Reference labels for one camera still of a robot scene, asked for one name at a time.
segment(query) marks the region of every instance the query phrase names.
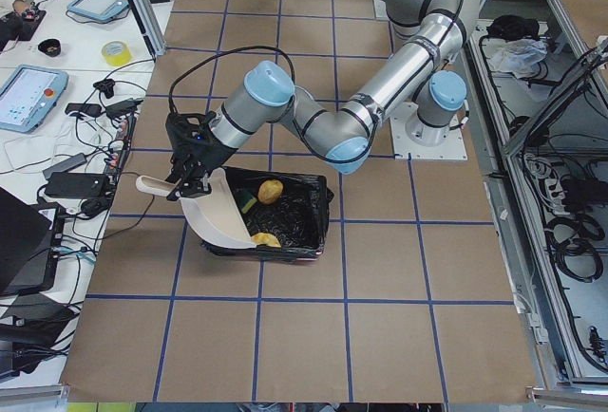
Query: yellow tape roll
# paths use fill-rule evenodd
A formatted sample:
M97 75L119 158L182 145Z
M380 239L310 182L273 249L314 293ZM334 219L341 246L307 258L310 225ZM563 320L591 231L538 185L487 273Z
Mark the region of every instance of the yellow tape roll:
M125 42L114 41L102 47L102 56L111 66L120 67L131 61L131 52Z

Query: brown tile floor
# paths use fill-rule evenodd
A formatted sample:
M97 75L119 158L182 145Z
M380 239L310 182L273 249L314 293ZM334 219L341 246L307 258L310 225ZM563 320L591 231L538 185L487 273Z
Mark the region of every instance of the brown tile floor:
M176 0L127 170L164 178L167 93L211 54L292 53L327 109L390 55L371 0ZM182 112L216 109L267 51L229 56L180 84ZM157 198L102 245L63 380L94 401L524 401L527 348L470 144L467 163L395 161L390 130L341 176L280 126L229 165L325 175L335 193L324 254L305 264L216 257ZM149 196L121 180L107 233Z

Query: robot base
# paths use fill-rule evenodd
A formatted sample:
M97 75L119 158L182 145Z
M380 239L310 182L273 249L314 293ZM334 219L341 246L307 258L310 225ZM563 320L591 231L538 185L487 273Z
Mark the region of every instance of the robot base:
M390 112L392 151L398 160L467 160L465 142L460 129L448 131L446 140L438 146L423 146L406 133L406 122L418 109L415 103L401 103ZM450 125L458 124L456 117Z

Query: black bin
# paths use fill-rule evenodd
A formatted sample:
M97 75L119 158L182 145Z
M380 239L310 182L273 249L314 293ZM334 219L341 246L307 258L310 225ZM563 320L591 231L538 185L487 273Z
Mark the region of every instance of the black bin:
M253 249L229 249L202 241L216 255L244 255L260 260L314 260L323 253L330 223L329 204L333 192L320 175L263 172L236 167L223 167L233 196L240 190L257 195L259 186L267 179L283 183L281 197L271 205L256 203L242 215L251 235L260 232L273 234L280 248L260 245Z

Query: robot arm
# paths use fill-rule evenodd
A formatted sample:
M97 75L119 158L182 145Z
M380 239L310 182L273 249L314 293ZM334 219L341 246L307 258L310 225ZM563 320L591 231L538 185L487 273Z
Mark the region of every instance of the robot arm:
M377 128L413 94L427 101L418 112L424 125L444 127L460 108L464 82L437 72L475 26L479 0L383 0L405 43L337 112L323 109L279 66L264 61L251 70L217 113L172 113L167 120L174 157L168 181L182 197L208 193L205 177L220 167L265 122L286 127L318 157L341 173L361 166Z

